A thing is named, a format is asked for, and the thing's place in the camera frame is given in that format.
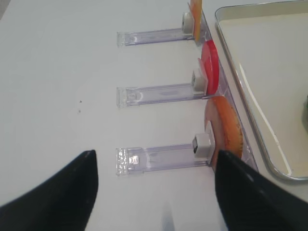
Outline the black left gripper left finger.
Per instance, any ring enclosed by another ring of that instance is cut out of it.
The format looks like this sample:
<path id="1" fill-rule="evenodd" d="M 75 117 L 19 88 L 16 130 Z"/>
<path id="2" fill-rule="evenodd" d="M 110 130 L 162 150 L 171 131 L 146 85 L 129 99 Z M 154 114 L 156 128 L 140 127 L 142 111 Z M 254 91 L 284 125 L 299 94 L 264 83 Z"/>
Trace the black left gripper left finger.
<path id="1" fill-rule="evenodd" d="M 0 207 L 2 231 L 83 231 L 99 177 L 95 150 L 84 151 L 51 178 Z"/>

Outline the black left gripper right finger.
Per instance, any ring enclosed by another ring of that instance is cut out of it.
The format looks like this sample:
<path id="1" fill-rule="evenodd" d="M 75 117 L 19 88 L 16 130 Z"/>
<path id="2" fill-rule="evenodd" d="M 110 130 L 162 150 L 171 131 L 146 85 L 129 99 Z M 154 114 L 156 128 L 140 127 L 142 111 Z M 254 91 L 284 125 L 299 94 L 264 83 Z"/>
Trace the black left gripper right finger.
<path id="1" fill-rule="evenodd" d="M 306 231 L 308 204 L 220 150 L 215 191 L 230 231 Z"/>

